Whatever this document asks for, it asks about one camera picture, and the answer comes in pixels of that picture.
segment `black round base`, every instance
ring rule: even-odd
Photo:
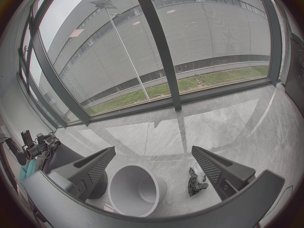
[[[107,186],[108,186],[108,175],[107,173],[104,171],[99,180],[96,183],[96,186],[93,188],[92,192],[90,193],[88,199],[98,199],[100,198],[102,195],[104,195],[105,191],[107,190]]]

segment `gray marble floor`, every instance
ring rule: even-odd
[[[150,217],[191,213],[221,202],[212,185],[189,197],[192,145],[256,170],[286,179],[282,192],[297,186],[304,171],[304,119],[278,84],[218,98],[58,129],[57,137],[83,156],[115,146],[108,178],[122,165],[137,163],[162,177],[167,194]],[[88,203],[104,209],[108,192]]]

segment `crumpled black plastic bag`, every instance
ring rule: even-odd
[[[189,173],[190,173],[191,177],[189,178],[189,182],[188,182],[188,193],[189,193],[190,197],[192,197],[193,195],[197,194],[202,189],[206,189],[209,186],[209,184],[207,182],[205,182],[206,175],[204,175],[204,179],[203,179],[204,183],[198,183],[196,181],[197,174],[191,167],[190,167]]]

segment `washing machine door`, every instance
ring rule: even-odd
[[[291,37],[291,60],[285,92],[304,116],[304,42],[295,34]]]

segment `teal object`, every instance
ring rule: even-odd
[[[25,178],[29,177],[30,175],[34,174],[35,172],[35,167],[36,167],[36,159],[32,159],[30,162],[26,163],[25,165],[21,166],[20,169],[20,183],[22,182],[22,180],[24,180]]]

